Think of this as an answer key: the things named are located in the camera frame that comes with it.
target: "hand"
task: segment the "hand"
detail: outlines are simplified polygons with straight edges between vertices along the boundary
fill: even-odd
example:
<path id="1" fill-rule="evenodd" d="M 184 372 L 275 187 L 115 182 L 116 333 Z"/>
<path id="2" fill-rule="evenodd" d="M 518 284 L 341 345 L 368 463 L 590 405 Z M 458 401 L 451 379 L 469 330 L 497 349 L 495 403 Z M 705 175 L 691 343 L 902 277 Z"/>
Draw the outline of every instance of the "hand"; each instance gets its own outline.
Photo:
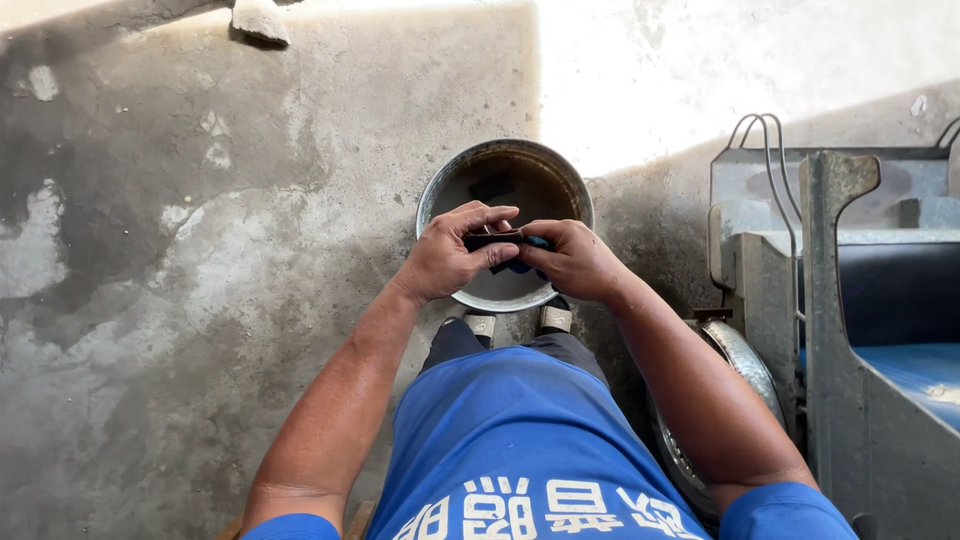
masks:
<path id="1" fill-rule="evenodd" d="M 527 236 L 554 243 L 556 253 L 520 246 L 519 259 L 541 270 L 564 294 L 579 300 L 608 304 L 620 281 L 634 274 L 596 234 L 579 221 L 538 220 L 520 228 Z"/>
<path id="2" fill-rule="evenodd" d="M 464 247 L 461 236 L 490 225 L 508 231 L 506 220 L 516 217 L 517 207 L 488 207 L 473 201 L 430 221 L 414 244 L 410 257 L 391 282 L 420 305 L 457 292 L 477 272 L 516 257 L 519 248 L 511 243 L 496 243 L 473 253 Z"/>

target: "blue shirt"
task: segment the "blue shirt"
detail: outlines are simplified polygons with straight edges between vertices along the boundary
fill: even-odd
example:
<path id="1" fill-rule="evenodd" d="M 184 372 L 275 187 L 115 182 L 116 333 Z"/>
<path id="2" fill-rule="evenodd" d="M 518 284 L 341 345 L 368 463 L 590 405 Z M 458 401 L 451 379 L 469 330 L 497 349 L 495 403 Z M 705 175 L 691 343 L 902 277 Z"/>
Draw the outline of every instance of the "blue shirt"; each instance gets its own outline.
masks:
<path id="1" fill-rule="evenodd" d="M 320 517 L 274 518 L 244 540 L 336 540 Z M 525 347 L 435 366 L 407 389 L 370 540 L 707 539 L 594 376 Z M 720 538 L 854 538 L 819 492 L 749 491 Z"/>

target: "metal machine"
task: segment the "metal machine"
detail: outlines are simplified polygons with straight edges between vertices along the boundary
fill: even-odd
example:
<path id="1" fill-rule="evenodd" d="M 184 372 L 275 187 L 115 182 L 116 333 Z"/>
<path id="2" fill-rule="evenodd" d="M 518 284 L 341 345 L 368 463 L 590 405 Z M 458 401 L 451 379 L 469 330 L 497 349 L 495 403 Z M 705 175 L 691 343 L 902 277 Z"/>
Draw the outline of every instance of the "metal machine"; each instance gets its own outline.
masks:
<path id="1" fill-rule="evenodd" d="M 763 148 L 746 148 L 757 124 Z M 751 114 L 711 165 L 723 308 L 690 325 L 764 399 L 861 538 L 960 530 L 957 124 L 932 147 L 784 148 L 780 121 Z M 709 520 L 703 483 L 653 417 L 667 473 Z"/>

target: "leg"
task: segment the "leg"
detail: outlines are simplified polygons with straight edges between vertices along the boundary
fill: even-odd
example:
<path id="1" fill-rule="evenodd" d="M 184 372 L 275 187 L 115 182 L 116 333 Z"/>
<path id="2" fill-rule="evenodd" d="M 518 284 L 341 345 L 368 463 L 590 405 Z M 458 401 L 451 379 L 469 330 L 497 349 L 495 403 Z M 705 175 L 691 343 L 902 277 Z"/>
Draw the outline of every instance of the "leg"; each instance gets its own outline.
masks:
<path id="1" fill-rule="evenodd" d="M 587 373 L 593 375 L 603 385 L 610 390 L 610 384 L 607 383 L 607 377 L 603 370 L 597 364 L 596 357 L 589 351 L 579 339 L 573 337 L 565 331 L 558 331 L 540 335 L 523 343 L 524 347 L 529 347 L 548 356 L 553 356 L 561 362 L 566 362 L 571 366 L 577 366 Z"/>
<path id="2" fill-rule="evenodd" d="M 430 343 L 430 353 L 423 361 L 421 373 L 437 364 L 461 356 L 483 353 L 487 348 L 477 341 L 470 326 L 460 317 L 449 317 L 440 324 Z"/>

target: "dark rag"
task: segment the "dark rag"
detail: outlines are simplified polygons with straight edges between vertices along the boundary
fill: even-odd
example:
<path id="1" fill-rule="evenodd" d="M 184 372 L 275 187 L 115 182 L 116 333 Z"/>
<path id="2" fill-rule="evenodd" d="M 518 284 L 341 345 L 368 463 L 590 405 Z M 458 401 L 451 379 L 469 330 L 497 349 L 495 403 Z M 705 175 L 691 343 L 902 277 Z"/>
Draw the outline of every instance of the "dark rag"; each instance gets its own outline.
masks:
<path id="1" fill-rule="evenodd" d="M 511 244 L 529 244 L 536 248 L 541 248 L 547 251 L 554 251 L 555 247 L 553 242 L 547 240 L 546 238 L 540 238 L 539 236 L 527 236 L 520 229 L 510 229 L 509 231 L 504 231 L 503 233 L 485 233 L 485 234 L 474 234 L 467 233 L 463 237 L 464 246 L 467 247 L 467 251 L 473 253 L 478 249 L 488 246 L 490 244 L 496 244 L 500 242 L 508 242 Z M 519 260 L 518 258 L 511 258 L 510 260 L 504 260 L 503 262 L 492 266 L 490 271 L 492 274 L 498 274 L 507 268 L 510 268 L 517 274 L 526 274 L 530 271 L 530 266 L 525 262 Z M 537 276 L 540 279 L 548 282 L 546 275 L 543 274 L 540 270 L 537 271 Z"/>

